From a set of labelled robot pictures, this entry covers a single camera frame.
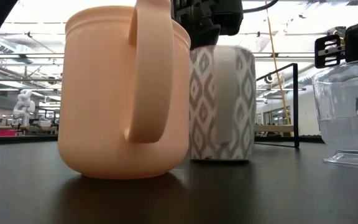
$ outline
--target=ceiling duct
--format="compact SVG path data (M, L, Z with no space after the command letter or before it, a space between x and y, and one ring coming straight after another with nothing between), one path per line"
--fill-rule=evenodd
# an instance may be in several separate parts
M2 53L2 54L14 54L14 53L17 54L20 51L22 52L22 50L19 50L19 48L28 49L27 46L8 43L5 40L0 39L0 53ZM26 63L26 64L33 63L33 61L31 61L28 58L15 58L14 60L16 62L21 62L21 63Z

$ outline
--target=ceiling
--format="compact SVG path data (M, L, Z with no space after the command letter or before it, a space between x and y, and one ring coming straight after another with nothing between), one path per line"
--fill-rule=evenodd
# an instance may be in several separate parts
M345 2L308 3L305 1L279 1L268 10L271 22L274 49L276 52L314 52L314 41L326 35L336 26L351 26L358 23L358 6ZM16 46L15 53L63 53L65 46L65 23L76 12L95 6L133 6L135 0L19 0L0 28L0 40ZM243 8L263 5L263 1L243 2ZM219 45L240 45L253 52L272 52L266 11L244 14L239 34L220 36ZM60 60L35 59L35 62L62 63ZM0 60L0 65L18 73L24 67L4 65L9 60ZM277 67L289 64L278 62ZM299 69L311 65L299 63ZM61 65L29 67L33 77L60 78ZM260 77L275 70L272 61L257 60L256 71Z

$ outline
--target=mug handle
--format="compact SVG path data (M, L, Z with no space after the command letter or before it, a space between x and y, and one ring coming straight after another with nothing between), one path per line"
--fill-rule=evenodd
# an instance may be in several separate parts
M237 54L234 49L216 46L213 54L216 101L216 144L232 141L234 113L236 110L236 86L239 78L236 70Z
M124 136L132 143L157 142L167 124L172 93L173 27L169 0L137 0L129 44L136 47L136 84L131 124Z

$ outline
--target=clear plastic container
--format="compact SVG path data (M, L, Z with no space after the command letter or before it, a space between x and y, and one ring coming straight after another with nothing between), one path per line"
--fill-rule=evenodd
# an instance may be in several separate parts
M358 62L313 77L323 141L337 153L324 162L358 167Z

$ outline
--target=white robot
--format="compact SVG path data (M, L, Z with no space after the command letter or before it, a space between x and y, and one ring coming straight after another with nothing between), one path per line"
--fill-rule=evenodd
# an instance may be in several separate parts
M30 99L32 92L30 90L22 90L17 96L17 103L13 109L14 124L18 125L19 118L22 118L21 125L28 126L30 113L35 111L35 103Z

